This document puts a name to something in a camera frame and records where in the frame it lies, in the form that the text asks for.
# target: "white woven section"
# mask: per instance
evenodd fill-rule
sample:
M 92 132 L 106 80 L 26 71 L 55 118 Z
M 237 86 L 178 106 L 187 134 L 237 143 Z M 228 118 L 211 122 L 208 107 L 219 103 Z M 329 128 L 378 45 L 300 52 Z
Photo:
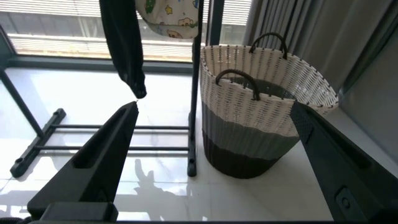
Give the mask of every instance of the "white woven section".
M 281 86 L 321 115 L 337 107 L 336 93 L 307 62 L 291 54 L 285 60 L 279 50 L 257 48 L 251 54 L 249 49 L 248 46 L 209 46 L 201 50 L 201 100 L 223 120 L 266 133 L 298 136 L 290 118 L 294 100 L 261 93 L 261 100 L 254 101 L 251 89 L 227 80 L 240 77 L 233 73 L 225 75 L 220 85 L 216 85 L 216 76 L 230 68 Z

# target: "hanging clothing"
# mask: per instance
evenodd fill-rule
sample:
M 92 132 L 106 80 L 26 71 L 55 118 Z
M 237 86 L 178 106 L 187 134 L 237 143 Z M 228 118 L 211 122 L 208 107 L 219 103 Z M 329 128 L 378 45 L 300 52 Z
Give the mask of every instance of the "hanging clothing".
M 157 34 L 178 39 L 198 35 L 199 0 L 138 0 L 136 7 Z
M 99 0 L 106 43 L 113 64 L 138 99 L 146 96 L 141 34 L 134 0 Z

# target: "basket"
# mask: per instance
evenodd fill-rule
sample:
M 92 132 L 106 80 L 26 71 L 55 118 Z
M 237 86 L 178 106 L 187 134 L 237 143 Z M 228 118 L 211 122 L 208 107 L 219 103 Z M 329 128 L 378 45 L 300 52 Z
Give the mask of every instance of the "basket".
M 283 52 L 256 48 L 268 35 L 282 41 Z M 259 176 L 297 144 L 289 115 L 295 100 L 321 115 L 338 106 L 328 82 L 306 61 L 287 53 L 279 34 L 264 34 L 252 46 L 204 47 L 200 56 L 205 154 L 226 175 Z

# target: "glossy floor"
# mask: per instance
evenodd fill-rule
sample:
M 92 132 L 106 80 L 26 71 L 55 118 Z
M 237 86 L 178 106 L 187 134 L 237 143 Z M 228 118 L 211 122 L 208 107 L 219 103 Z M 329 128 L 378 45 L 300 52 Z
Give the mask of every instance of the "glossy floor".
M 8 69 L 7 74 L 43 126 L 57 109 L 64 124 L 102 124 L 121 105 L 135 100 L 115 73 Z M 191 79 L 148 75 L 148 96 L 139 100 L 138 125 L 187 125 Z M 19 179 L 9 173 L 35 137 L 0 82 L 0 217 L 26 217 L 27 202 L 71 158 L 73 151 L 47 151 Z M 328 120 L 394 175 L 396 164 L 342 112 Z M 301 143 L 264 175 L 239 180 L 207 162 L 197 113 L 198 175 L 187 177 L 184 154 L 129 153 L 115 204 L 119 220 L 331 220 Z M 81 146 L 93 134 L 59 130 L 48 145 Z M 185 133 L 134 133 L 133 146 L 186 146 Z

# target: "dark garment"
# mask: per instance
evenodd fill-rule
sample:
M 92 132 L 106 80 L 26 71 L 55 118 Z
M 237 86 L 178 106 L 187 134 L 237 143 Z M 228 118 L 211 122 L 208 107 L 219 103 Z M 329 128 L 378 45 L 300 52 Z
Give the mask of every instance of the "dark garment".
M 134 0 L 99 0 L 106 43 L 120 78 L 138 99 L 146 96 L 141 34 Z

